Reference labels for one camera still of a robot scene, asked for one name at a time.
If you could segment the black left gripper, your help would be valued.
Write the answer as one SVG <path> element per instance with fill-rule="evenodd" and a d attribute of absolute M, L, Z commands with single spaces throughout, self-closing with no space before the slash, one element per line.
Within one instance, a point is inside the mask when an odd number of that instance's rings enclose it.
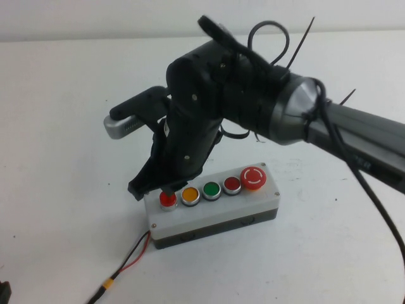
<path fill-rule="evenodd" d="M 0 282 L 0 304 L 8 304 L 11 297 L 11 286 L 9 281 Z"/>

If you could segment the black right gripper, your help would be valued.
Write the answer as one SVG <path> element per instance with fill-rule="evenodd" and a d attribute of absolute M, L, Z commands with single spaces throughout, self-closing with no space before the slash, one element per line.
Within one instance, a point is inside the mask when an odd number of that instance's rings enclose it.
<path fill-rule="evenodd" d="M 213 74 L 224 55 L 224 48 L 209 41 L 168 66 L 169 133 L 167 139 L 163 130 L 154 133 L 150 157 L 128 183 L 128 191 L 137 201 L 156 189 L 171 196 L 202 172 L 223 119 L 221 85 Z M 180 182 L 168 184 L 164 162 Z"/>

